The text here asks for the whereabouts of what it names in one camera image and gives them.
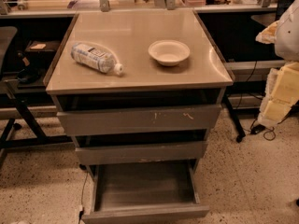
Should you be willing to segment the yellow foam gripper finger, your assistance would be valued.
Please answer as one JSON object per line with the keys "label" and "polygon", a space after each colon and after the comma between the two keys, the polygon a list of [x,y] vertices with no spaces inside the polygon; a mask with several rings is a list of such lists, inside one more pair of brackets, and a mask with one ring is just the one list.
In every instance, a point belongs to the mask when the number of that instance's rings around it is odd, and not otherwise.
{"label": "yellow foam gripper finger", "polygon": [[267,76],[265,97],[260,105],[258,122],[270,128],[279,124],[299,101],[299,62],[271,68]]}

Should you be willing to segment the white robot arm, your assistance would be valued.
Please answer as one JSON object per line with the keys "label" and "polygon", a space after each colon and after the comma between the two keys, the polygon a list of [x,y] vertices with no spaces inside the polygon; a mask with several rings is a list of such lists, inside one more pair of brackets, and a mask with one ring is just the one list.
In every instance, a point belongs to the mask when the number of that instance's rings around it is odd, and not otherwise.
{"label": "white robot arm", "polygon": [[260,105],[258,122],[270,128],[279,124],[299,101],[299,0],[294,0],[256,40],[273,43],[276,55],[285,61],[281,68],[270,69]]}

